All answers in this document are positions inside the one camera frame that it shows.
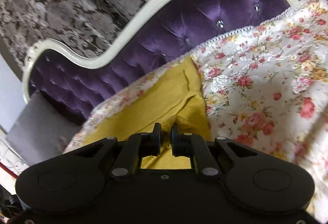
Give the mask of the yellow knitted garment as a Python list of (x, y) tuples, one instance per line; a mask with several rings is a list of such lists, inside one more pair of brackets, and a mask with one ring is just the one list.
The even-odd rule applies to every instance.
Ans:
[(82, 145), (89, 145), (107, 136), (115, 136), (119, 141), (124, 141), (132, 134), (152, 132), (154, 125), (160, 123), (163, 132), (161, 153), (159, 156), (144, 157), (141, 167), (159, 170), (189, 169), (189, 158), (173, 156), (170, 131), (176, 123), (183, 134), (198, 134), (206, 141), (211, 139), (201, 87), (195, 64), (190, 57), (186, 57), (179, 65), (168, 69), (134, 103), (103, 120), (85, 137)]

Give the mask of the grey satin pillow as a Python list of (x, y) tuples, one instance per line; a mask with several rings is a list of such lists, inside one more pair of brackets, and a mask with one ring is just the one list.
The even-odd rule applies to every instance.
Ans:
[(37, 92), (7, 134), (10, 146), (28, 166), (63, 153), (80, 126), (62, 116)]

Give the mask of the floral quilted bedspread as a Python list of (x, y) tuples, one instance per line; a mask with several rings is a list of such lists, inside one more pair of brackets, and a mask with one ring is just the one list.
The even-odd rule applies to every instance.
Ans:
[(225, 136), (304, 168), (315, 181), (308, 211), (327, 222), (327, 0), (303, 0), (149, 72), (93, 109), (66, 152), (186, 57), (201, 79), (211, 139)]

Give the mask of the purple tufted headboard white frame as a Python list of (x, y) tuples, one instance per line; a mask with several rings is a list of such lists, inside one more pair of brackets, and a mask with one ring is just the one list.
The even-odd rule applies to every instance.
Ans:
[(84, 58), (46, 39), (28, 51), (23, 97), (40, 93), (83, 122), (143, 75), (218, 35), (257, 26), (298, 0), (149, 0), (100, 56)]

